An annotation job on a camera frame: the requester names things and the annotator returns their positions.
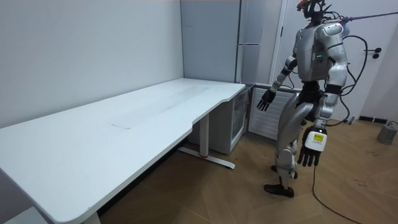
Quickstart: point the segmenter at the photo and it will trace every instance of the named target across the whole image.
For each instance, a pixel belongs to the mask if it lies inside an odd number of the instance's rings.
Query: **desk top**
[[[81,223],[244,85],[180,78],[0,129],[0,169],[55,223]]]

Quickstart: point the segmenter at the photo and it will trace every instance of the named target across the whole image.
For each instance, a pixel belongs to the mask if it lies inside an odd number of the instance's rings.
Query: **desk leg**
[[[97,213],[92,214],[90,217],[86,219],[82,224],[101,224],[100,218]]]
[[[209,156],[209,114],[200,120],[200,152],[196,152],[185,147],[181,147],[179,151],[191,154],[193,156],[205,159],[207,161],[215,162],[223,165],[229,169],[234,169],[235,164],[232,162],[217,159],[213,156]]]

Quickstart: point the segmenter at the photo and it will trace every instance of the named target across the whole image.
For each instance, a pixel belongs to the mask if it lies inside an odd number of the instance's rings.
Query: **white refrigerator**
[[[229,154],[244,132],[248,90],[256,83],[266,0],[181,0],[184,77],[243,83],[210,113],[210,149]],[[188,140],[198,143],[194,125]]]

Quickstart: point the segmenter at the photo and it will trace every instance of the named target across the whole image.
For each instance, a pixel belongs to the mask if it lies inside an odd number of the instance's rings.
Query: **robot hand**
[[[320,151],[309,149],[303,145],[297,163],[303,165],[304,167],[306,167],[307,165],[310,167],[312,166],[312,164],[317,166],[319,164],[320,156]]]
[[[263,94],[263,96],[260,100],[260,103],[257,105],[257,108],[261,111],[267,111],[269,105],[274,101],[275,96],[276,96],[276,93],[274,93],[270,90],[267,90]]]
[[[314,126],[308,128],[303,136],[303,146],[300,151],[297,163],[306,166],[317,166],[319,158],[323,150],[325,150],[326,141],[328,139],[325,129],[316,128]]]

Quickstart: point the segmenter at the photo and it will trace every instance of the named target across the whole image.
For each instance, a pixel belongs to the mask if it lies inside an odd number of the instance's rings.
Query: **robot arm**
[[[343,47],[343,27],[339,23],[325,24],[316,31],[316,37],[324,48],[333,66],[329,70],[329,80],[323,97],[315,112],[314,125],[308,128],[303,137],[303,146],[300,151],[298,163],[303,166],[315,166],[319,163],[321,152],[325,150],[327,142],[327,131],[325,129],[330,120],[333,109],[337,105],[341,89],[345,86],[347,79],[347,56]]]
[[[297,59],[295,58],[295,54],[293,56],[290,56],[286,62],[285,62],[285,67],[282,69],[280,74],[278,75],[277,79],[275,82],[272,84],[272,87],[270,90],[267,90],[259,104],[257,105],[257,108],[261,111],[266,111],[269,107],[269,105],[274,101],[275,96],[276,96],[276,91],[282,86],[283,82],[285,81],[286,77],[288,77],[293,69],[297,66]]]

